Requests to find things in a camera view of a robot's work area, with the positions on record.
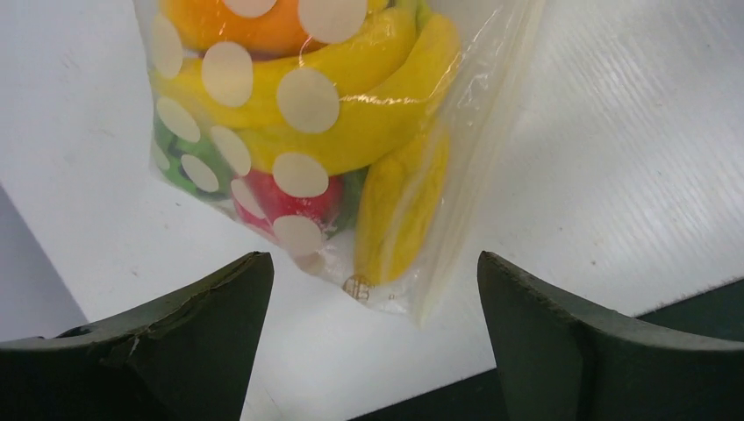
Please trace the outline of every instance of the orange fruit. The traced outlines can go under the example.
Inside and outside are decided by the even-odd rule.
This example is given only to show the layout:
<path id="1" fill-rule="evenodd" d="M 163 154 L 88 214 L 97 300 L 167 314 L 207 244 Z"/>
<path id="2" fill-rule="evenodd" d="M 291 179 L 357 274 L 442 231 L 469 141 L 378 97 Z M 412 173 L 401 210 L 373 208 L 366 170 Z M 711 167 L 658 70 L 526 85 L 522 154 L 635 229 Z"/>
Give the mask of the orange fruit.
<path id="1" fill-rule="evenodd" d="M 252 53 L 283 57 L 323 46 L 310 39 L 300 25 L 297 3 L 276 0 L 274 7 L 258 18 L 236 15 L 224 0 L 161 0 L 161 11 L 187 48 L 205 51 L 220 41 L 232 41 Z"/>

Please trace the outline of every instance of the white table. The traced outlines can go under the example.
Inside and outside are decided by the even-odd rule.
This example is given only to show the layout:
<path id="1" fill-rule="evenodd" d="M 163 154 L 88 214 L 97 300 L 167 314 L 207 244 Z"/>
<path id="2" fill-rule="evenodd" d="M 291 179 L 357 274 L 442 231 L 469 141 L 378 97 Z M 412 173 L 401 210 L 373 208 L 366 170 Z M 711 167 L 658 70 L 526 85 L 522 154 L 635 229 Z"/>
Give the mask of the white table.
<path id="1" fill-rule="evenodd" d="M 89 320 L 244 253 L 274 255 L 245 419 L 347 419 L 494 367 L 482 249 L 625 314 L 744 275 L 740 0 L 547 7 L 479 227 L 424 331 L 301 274 L 148 173 L 151 104 L 127 0 L 0 12 L 0 182 Z"/>

